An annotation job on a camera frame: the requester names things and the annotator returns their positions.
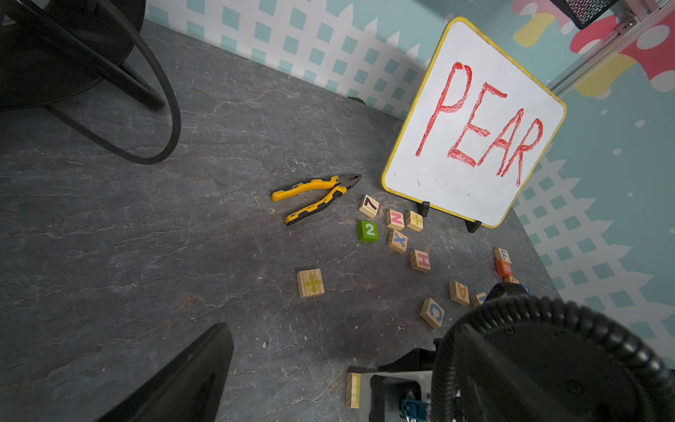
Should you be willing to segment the wooden block orange E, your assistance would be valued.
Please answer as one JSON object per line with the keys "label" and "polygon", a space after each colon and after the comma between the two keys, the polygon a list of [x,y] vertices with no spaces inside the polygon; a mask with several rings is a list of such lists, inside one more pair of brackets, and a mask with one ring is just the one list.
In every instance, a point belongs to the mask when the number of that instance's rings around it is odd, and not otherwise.
{"label": "wooden block orange E", "polygon": [[361,374],[346,375],[346,405],[351,409],[360,408]]}

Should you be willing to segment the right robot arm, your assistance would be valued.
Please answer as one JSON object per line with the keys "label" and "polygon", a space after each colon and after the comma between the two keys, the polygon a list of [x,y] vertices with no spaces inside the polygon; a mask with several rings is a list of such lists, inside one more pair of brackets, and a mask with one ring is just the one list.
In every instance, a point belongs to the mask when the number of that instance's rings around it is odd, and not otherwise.
{"label": "right robot arm", "polygon": [[346,404],[363,421],[671,421],[674,373],[608,316],[500,283],[433,349],[349,373]]}

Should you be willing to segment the green block number 2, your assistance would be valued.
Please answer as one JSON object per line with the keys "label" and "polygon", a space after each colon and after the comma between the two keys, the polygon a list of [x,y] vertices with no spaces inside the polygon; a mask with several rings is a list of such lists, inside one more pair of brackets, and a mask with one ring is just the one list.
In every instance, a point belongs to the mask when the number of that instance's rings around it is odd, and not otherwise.
{"label": "green block number 2", "polygon": [[359,221],[357,234],[360,242],[376,243],[380,239],[378,226],[373,222]]}

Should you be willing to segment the whiteboard with PEAR writing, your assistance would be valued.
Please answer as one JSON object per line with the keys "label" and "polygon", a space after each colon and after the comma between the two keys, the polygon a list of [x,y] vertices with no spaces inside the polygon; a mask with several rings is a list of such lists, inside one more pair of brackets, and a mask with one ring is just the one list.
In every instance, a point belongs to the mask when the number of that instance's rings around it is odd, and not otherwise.
{"label": "whiteboard with PEAR writing", "polygon": [[567,107],[475,25],[446,25],[381,176],[383,188],[494,229]]}

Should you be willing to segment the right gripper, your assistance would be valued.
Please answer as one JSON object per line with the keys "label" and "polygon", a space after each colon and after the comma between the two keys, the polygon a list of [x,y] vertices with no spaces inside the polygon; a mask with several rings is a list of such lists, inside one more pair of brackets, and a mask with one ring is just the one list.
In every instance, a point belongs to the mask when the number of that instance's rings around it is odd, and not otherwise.
{"label": "right gripper", "polygon": [[436,353],[422,348],[360,376],[360,421],[429,421]]}

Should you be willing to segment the wooden block orange A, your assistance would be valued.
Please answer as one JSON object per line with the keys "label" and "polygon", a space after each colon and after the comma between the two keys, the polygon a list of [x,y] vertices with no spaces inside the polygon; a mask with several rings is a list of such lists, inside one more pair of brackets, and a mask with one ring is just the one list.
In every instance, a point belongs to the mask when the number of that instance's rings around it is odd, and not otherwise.
{"label": "wooden block orange A", "polygon": [[469,289],[458,281],[451,281],[448,285],[450,299],[462,306],[470,304]]}

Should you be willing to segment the wooden block purple 7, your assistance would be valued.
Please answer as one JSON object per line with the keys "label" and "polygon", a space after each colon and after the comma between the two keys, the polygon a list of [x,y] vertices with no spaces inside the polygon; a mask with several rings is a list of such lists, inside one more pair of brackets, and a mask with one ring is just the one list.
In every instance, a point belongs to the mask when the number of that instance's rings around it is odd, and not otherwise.
{"label": "wooden block purple 7", "polygon": [[380,203],[369,195],[365,195],[361,201],[359,211],[370,219],[378,215]]}

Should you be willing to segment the wooden block green plus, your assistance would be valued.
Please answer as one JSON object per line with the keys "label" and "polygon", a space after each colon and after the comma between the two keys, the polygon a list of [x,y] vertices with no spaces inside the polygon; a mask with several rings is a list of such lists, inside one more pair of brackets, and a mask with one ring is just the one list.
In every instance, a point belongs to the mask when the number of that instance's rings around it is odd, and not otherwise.
{"label": "wooden block green plus", "polygon": [[424,218],[417,212],[408,210],[405,213],[405,224],[410,230],[420,232],[424,229]]}

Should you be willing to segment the wooden block blue R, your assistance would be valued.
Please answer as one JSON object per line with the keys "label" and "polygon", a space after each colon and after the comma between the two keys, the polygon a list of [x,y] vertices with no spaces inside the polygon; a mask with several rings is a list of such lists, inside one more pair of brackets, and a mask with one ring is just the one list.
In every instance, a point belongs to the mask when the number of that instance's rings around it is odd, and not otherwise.
{"label": "wooden block blue R", "polygon": [[471,301],[471,303],[474,307],[478,307],[478,306],[481,306],[486,301],[486,298],[487,298],[487,294],[484,293],[484,292],[481,292],[481,293],[472,295],[472,297],[470,297],[470,301]]}

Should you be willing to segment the wooden block blue C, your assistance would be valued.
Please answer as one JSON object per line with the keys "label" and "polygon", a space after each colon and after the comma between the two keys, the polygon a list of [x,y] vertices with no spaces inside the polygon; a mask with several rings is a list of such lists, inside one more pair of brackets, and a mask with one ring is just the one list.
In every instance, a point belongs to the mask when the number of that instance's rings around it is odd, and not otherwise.
{"label": "wooden block blue C", "polygon": [[432,329],[439,330],[443,325],[445,311],[432,298],[427,298],[422,305],[420,316]]}

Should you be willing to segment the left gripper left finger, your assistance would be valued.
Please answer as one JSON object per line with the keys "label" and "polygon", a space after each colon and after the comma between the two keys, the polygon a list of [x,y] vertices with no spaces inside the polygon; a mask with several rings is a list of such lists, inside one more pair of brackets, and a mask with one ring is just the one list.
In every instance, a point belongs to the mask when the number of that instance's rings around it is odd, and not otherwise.
{"label": "left gripper left finger", "polygon": [[230,327],[212,325],[100,420],[215,420],[233,352]]}

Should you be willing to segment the wooden block pink N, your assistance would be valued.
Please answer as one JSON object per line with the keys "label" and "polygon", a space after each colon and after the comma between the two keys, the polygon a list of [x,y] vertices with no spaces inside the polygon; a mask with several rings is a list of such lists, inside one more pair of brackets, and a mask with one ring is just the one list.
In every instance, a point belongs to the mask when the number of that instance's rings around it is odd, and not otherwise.
{"label": "wooden block pink N", "polygon": [[393,209],[388,209],[386,211],[386,226],[392,230],[403,230],[405,228],[404,214]]}

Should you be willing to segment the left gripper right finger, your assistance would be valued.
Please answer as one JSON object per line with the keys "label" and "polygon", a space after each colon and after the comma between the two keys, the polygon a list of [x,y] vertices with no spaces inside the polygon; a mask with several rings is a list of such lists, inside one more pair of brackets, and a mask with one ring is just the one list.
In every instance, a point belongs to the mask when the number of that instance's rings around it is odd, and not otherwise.
{"label": "left gripper right finger", "polygon": [[505,421],[592,421],[551,397],[473,327],[455,335],[455,367],[465,414],[470,421],[489,421],[499,413]]}

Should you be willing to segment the yellow black pliers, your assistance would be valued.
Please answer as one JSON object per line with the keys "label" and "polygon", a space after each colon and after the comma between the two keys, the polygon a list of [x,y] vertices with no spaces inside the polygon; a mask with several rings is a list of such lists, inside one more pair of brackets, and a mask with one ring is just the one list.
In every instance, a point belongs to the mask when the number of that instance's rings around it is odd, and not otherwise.
{"label": "yellow black pliers", "polygon": [[336,175],[330,178],[310,179],[298,183],[286,189],[278,190],[271,194],[273,202],[281,202],[296,197],[302,193],[317,193],[316,201],[308,203],[301,209],[289,214],[285,219],[285,224],[290,226],[303,219],[314,216],[327,209],[335,200],[347,194],[362,179],[358,173],[349,173]]}

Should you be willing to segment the wooden block pink H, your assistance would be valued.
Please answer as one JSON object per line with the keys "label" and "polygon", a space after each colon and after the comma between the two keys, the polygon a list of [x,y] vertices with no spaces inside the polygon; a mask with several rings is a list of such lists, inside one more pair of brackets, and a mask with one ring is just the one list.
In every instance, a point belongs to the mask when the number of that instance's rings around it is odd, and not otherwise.
{"label": "wooden block pink H", "polygon": [[430,256],[425,251],[412,250],[410,254],[411,268],[420,272],[429,272],[432,268]]}

